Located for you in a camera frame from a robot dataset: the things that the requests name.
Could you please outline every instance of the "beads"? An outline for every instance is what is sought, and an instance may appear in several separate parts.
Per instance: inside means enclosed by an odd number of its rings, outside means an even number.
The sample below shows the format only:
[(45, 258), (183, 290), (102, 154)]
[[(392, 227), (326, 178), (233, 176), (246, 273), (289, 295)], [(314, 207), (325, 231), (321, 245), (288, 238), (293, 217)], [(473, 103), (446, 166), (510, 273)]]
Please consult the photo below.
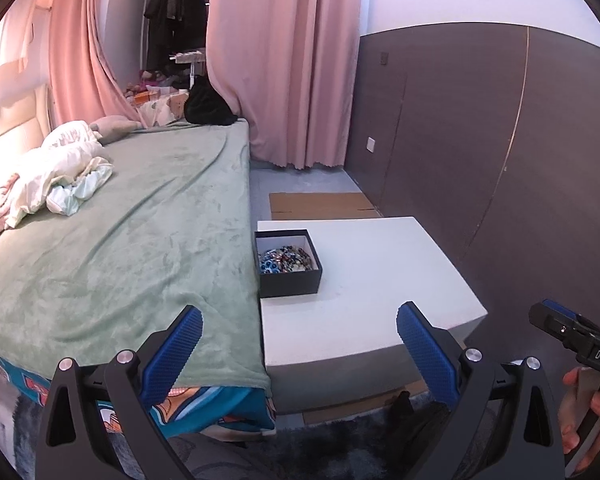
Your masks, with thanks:
[(279, 272), (302, 272), (312, 270), (311, 258), (304, 249), (290, 245), (280, 249), (272, 249), (258, 255), (261, 274), (277, 274)]

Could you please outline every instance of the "cardboard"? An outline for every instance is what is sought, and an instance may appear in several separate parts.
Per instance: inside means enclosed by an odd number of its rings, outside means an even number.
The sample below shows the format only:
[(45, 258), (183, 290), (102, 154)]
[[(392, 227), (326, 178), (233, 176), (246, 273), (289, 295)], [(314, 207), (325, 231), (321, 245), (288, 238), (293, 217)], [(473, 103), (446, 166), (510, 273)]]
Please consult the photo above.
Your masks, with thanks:
[(272, 220), (380, 218), (363, 193), (271, 193)]
[(134, 104), (141, 105), (149, 102), (150, 92), (140, 92), (139, 94), (134, 95)]

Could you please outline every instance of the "gray wall panel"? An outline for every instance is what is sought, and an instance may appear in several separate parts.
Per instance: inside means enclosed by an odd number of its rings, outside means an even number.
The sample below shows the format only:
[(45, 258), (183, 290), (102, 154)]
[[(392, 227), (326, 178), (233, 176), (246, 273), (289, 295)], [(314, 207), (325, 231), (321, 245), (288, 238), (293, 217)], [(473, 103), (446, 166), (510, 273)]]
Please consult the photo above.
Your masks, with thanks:
[[(406, 28), (360, 38), (345, 169), (375, 206), (380, 205), (400, 117), (409, 40)], [(383, 52), (388, 54), (385, 65), (380, 63)], [(376, 141), (373, 153), (366, 150), (369, 137)]]
[(457, 264), (513, 132), (526, 28), (448, 23), (408, 30), (404, 105), (380, 209), (415, 216)]
[(573, 354), (528, 323), (552, 298), (600, 324), (600, 49), (530, 30), (512, 151), (459, 267), (490, 312), (469, 343), (499, 358), (534, 354), (554, 387)]

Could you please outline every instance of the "screw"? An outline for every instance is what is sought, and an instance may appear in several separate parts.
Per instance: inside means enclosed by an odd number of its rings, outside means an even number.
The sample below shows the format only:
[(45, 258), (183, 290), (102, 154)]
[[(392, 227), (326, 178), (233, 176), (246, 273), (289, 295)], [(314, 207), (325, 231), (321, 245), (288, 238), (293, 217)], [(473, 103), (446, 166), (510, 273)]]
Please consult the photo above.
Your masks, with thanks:
[(464, 355), (466, 355), (466, 358), (469, 359), (469, 361), (474, 363), (477, 363), (482, 359), (482, 352), (477, 348), (467, 348)]
[(74, 360), (70, 357), (65, 357), (58, 363), (58, 368), (60, 368), (63, 372), (67, 371), (74, 365)]
[(131, 350), (123, 350), (119, 352), (116, 356), (116, 361), (118, 361), (121, 365), (125, 365), (131, 362), (131, 359), (134, 358), (134, 353)]
[(527, 357), (526, 365), (532, 370), (538, 370), (538, 368), (540, 367), (540, 361), (535, 357)]

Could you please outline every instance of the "gray floor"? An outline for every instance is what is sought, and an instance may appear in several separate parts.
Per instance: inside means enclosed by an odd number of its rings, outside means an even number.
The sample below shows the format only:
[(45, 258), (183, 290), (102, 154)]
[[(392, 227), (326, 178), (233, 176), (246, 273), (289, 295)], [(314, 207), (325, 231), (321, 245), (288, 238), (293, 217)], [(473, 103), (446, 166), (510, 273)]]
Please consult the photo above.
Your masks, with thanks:
[(252, 163), (249, 176), (251, 195), (251, 226), (255, 231), (258, 220), (271, 220), (269, 193), (352, 193), (360, 188), (342, 168), (266, 167)]

